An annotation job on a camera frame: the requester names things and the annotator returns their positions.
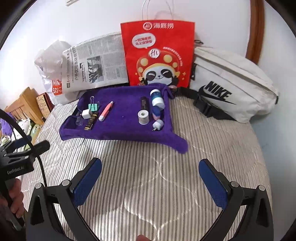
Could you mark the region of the left hand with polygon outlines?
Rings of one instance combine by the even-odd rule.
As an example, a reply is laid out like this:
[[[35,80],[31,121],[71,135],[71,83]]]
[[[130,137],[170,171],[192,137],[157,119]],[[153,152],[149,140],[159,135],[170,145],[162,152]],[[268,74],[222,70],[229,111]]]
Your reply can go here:
[[[21,191],[22,182],[20,179],[15,178],[12,188],[9,190],[9,195],[12,199],[10,210],[17,218],[21,218],[24,214],[23,206],[23,192]]]

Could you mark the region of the right hand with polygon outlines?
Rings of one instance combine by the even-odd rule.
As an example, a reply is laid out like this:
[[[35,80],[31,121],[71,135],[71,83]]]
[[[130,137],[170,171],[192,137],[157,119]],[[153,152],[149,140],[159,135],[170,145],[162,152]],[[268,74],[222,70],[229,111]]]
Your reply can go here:
[[[151,241],[149,238],[145,237],[144,235],[138,235],[136,241]]]

